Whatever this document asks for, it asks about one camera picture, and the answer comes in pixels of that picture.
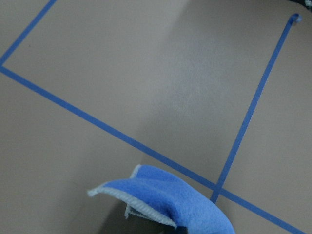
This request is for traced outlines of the blue microfiber towel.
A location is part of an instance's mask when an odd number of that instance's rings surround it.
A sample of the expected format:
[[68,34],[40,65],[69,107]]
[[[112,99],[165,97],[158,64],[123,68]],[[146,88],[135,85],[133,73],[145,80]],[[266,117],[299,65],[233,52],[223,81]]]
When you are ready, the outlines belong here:
[[151,165],[137,165],[127,179],[105,182],[87,192],[107,194],[126,203],[135,215],[174,228],[175,233],[233,234],[226,215],[179,177]]

